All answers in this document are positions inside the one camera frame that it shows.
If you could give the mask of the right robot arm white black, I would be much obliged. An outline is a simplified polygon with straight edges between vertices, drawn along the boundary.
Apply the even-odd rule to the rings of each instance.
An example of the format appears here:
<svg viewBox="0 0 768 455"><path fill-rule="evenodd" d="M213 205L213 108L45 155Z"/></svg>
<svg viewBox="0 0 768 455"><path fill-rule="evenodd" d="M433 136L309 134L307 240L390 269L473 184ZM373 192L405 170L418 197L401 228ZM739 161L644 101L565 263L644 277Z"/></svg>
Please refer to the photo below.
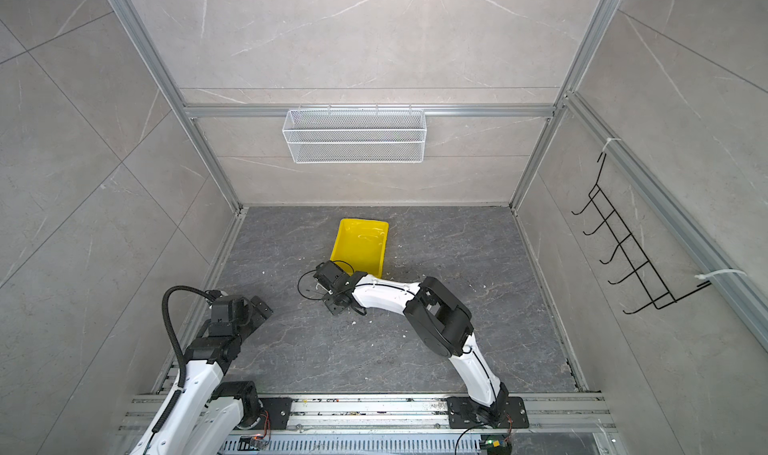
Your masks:
<svg viewBox="0 0 768 455"><path fill-rule="evenodd" d="M319 264L311 274L326 291L321 301L333 314L349 308L361 315L369 309L403 315L419 339L457 371L475 422L495 425L503 418L508 390L480 350L471 311L442 282L434 277L404 283L362 271L349 274L334 261Z"/></svg>

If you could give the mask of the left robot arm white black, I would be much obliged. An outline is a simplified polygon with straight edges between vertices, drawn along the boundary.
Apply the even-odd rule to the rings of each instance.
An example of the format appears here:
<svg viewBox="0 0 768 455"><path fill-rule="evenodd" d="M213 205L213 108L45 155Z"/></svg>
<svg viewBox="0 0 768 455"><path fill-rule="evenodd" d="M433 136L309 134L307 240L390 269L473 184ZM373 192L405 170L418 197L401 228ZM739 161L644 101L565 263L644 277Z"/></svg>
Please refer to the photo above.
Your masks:
<svg viewBox="0 0 768 455"><path fill-rule="evenodd" d="M172 294L196 294L210 317L196 338L182 347L169 310ZM161 314L179 370L160 409L132 449L134 454L216 454L237 428L268 425L268 412L252 381L225 382L243 342L273 314L259 297L228 295L177 285L161 299Z"/></svg>

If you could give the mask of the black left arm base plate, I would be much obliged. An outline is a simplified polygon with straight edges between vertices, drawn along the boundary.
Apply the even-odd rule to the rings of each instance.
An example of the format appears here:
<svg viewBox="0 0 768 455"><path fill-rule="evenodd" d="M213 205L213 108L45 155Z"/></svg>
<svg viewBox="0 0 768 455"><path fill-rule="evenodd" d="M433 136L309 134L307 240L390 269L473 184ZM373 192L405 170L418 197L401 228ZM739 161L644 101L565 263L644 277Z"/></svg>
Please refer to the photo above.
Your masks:
<svg viewBox="0 0 768 455"><path fill-rule="evenodd" d="M270 430L286 430L291 414L293 399L290 397L261 397L261 413L254 430L263 432L266 419L269 419Z"/></svg>

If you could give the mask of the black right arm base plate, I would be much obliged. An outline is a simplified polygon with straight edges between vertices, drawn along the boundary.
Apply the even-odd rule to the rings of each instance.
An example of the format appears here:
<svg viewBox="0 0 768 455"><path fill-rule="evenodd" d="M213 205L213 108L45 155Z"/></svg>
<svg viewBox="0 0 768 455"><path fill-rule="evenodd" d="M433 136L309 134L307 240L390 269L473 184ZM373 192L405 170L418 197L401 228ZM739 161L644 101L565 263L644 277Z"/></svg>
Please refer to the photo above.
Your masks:
<svg viewBox="0 0 768 455"><path fill-rule="evenodd" d="M445 401L449 426L452 429L465 429L476 425L513 430L530 427L527 409L520 397L507 397L496 408L484 407L469 397L448 397Z"/></svg>

